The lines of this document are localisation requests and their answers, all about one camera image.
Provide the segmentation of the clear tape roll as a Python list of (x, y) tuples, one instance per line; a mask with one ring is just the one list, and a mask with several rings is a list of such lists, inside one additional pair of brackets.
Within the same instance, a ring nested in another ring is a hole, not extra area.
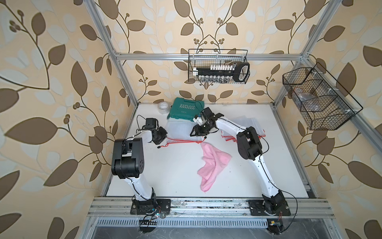
[(165, 115), (170, 112), (171, 105), (168, 102), (160, 102), (157, 105), (160, 114)]

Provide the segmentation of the plastic bag in right basket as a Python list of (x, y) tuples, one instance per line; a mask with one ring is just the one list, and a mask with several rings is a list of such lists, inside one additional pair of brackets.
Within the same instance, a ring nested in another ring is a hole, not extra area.
[(320, 110), (317, 96), (307, 93), (301, 88), (295, 88), (295, 93), (301, 101), (301, 106), (305, 111), (317, 112)]

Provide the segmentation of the pink wiping cloth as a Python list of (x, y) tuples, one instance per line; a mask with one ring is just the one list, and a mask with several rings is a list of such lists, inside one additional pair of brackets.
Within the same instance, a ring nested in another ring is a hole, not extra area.
[(215, 183), (217, 176), (229, 164), (232, 156), (206, 142), (202, 142), (201, 147), (205, 165), (198, 170), (198, 175), (202, 178), (201, 190), (207, 192)]

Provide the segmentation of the aluminium front rail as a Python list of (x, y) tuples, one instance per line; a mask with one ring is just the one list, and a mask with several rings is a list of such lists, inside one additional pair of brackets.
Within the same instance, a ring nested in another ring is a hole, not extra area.
[[(170, 218), (263, 218), (333, 219), (334, 213), (324, 199), (286, 199), (287, 205), (268, 215), (260, 198), (157, 198), (157, 211)], [(137, 205), (130, 197), (95, 197), (89, 217), (131, 217)]]

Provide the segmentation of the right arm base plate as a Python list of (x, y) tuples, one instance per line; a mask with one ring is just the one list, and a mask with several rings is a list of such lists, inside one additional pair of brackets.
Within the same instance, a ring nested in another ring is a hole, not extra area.
[(291, 216), (286, 200), (248, 200), (251, 216)]

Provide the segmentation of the wiped clear document bag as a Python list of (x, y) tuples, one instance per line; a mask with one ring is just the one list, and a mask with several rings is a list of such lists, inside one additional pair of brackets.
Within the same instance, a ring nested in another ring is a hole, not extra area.
[[(241, 117), (233, 118), (231, 121), (233, 121), (234, 123), (238, 125), (243, 126), (244, 128), (252, 126), (256, 130), (259, 137), (266, 136), (265, 130), (261, 127), (260, 123), (258, 122), (256, 118), (247, 118), (245, 116), (241, 116)], [(228, 132), (223, 130), (221, 131), (221, 136), (225, 139), (225, 141), (233, 141), (233, 142), (237, 141), (235, 136), (232, 136)]]

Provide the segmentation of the black white tool in basket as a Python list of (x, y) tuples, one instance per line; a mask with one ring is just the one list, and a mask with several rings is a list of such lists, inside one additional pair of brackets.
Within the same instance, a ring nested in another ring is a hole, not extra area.
[(250, 76), (250, 64), (233, 62), (230, 65), (193, 67), (191, 76), (202, 83), (245, 84)]

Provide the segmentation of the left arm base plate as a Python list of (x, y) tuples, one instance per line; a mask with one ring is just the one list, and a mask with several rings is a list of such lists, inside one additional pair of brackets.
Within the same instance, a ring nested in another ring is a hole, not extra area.
[(132, 200), (131, 215), (168, 215), (171, 210), (170, 199), (156, 199), (148, 201)]

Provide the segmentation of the green plastic tool case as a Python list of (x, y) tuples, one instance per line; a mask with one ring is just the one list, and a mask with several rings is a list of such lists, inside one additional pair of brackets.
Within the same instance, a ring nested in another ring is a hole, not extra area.
[(204, 101), (187, 100), (184, 98), (176, 98), (172, 104), (167, 119), (189, 120), (199, 115), (205, 108)]

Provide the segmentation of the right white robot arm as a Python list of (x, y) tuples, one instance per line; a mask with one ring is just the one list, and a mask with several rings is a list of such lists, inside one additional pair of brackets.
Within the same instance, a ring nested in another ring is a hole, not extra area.
[(211, 113), (209, 108), (195, 115), (193, 121), (196, 125), (193, 127), (190, 136), (207, 136), (213, 128), (216, 128), (236, 138), (240, 156), (243, 159), (252, 160), (254, 163), (262, 189), (264, 207), (275, 211), (286, 202), (283, 191), (275, 185), (266, 167), (262, 145), (254, 127), (242, 126), (225, 118), (221, 113)]

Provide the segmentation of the stack of clear document bags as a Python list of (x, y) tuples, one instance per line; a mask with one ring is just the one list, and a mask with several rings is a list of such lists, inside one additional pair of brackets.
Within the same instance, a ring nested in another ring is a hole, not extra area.
[(170, 144), (177, 143), (197, 143), (200, 144), (206, 140), (205, 136), (190, 136), (192, 130), (196, 126), (194, 122), (181, 119), (169, 119), (166, 123), (167, 131), (166, 144), (157, 148), (167, 147)]

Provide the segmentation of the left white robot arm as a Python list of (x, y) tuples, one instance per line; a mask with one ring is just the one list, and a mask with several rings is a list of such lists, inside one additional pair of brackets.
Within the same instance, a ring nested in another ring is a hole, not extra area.
[(117, 139), (113, 145), (111, 173), (129, 184), (139, 202), (155, 202), (154, 189), (143, 175), (145, 166), (144, 146), (161, 144), (167, 137), (163, 127), (140, 129), (134, 136)]

